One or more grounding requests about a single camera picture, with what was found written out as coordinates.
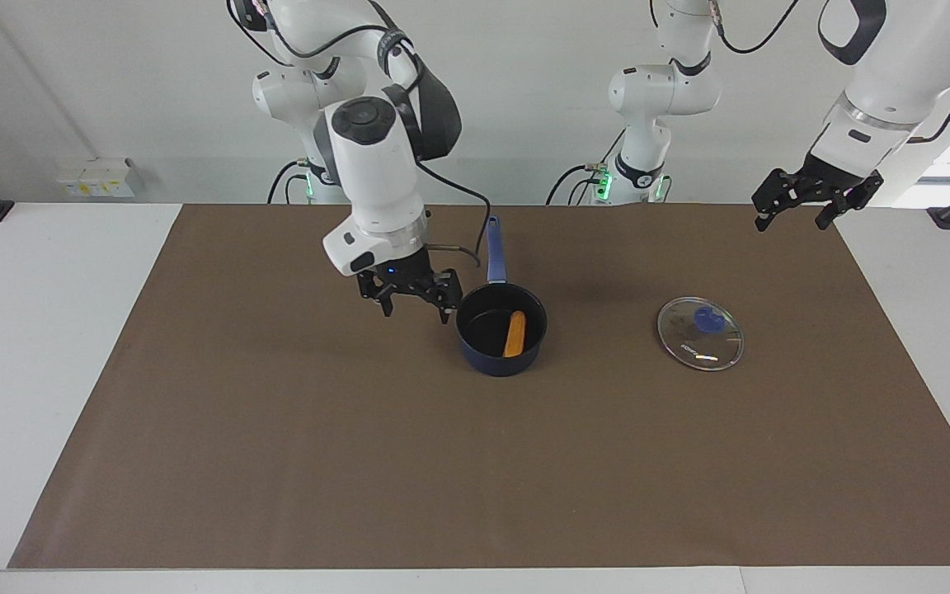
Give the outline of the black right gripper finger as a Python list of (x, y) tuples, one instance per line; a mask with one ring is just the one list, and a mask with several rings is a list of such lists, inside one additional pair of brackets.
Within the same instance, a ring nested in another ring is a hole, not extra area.
[(393, 314), (392, 283), (382, 283), (377, 276), (357, 276), (360, 296), (379, 305), (383, 315), (389, 318)]
[(440, 322), (444, 326), (448, 324), (451, 315), (460, 307), (464, 298), (463, 285), (455, 268), (445, 268), (430, 275), (426, 297), (437, 309)]

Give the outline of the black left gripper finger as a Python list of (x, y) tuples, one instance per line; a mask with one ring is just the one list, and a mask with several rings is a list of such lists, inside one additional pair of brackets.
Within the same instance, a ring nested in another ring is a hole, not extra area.
[(768, 174), (755, 189), (751, 196), (751, 203), (757, 211), (755, 229), (765, 232), (777, 215), (802, 206), (803, 192), (808, 188), (808, 179), (801, 172), (787, 173), (776, 168)]
[(825, 196), (826, 203), (821, 212), (816, 215), (815, 225), (820, 230), (826, 230), (835, 219), (847, 214), (850, 210), (863, 210), (882, 187), (883, 181), (885, 180), (880, 172), (872, 172), (868, 179), (849, 189), (823, 184), (818, 193)]

